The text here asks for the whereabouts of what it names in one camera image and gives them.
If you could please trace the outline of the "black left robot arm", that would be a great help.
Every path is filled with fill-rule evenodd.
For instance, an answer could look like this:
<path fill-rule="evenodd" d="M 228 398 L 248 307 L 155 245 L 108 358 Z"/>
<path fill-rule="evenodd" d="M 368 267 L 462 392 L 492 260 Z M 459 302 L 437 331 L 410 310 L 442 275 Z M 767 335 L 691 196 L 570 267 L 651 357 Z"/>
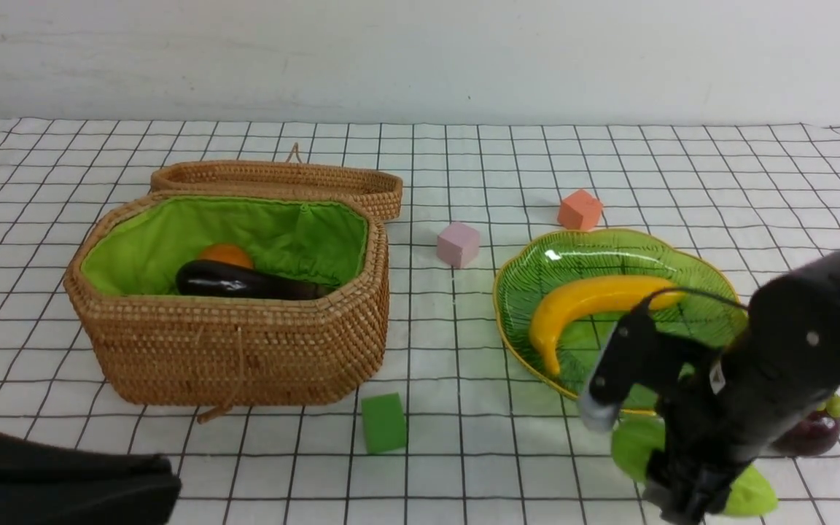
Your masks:
<path fill-rule="evenodd" d="M 182 483 L 160 454 L 104 454 L 0 432 L 0 524 L 166 524 Z"/>

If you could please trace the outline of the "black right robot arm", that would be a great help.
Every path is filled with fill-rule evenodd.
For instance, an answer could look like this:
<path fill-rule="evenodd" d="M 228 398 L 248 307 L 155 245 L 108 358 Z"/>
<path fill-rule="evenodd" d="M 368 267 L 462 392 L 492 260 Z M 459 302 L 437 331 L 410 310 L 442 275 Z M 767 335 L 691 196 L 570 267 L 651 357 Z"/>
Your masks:
<path fill-rule="evenodd" d="M 839 387 L 840 250 L 757 289 L 730 348 L 662 395 L 645 498 L 672 524 L 718 514 L 756 456 Z"/>

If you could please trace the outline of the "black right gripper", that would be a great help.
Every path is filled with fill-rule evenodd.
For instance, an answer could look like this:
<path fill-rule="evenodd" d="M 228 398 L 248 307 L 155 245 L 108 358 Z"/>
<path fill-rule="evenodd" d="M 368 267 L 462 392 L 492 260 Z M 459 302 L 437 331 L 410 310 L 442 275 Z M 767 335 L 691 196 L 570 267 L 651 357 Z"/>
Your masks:
<path fill-rule="evenodd" d="M 685 396 L 656 405 L 666 440 L 647 460 L 643 498 L 672 511 L 672 524 L 701 524 L 724 511 L 756 456 L 820 405 L 821 388 L 760 350 L 729 350 L 682 379 Z"/>

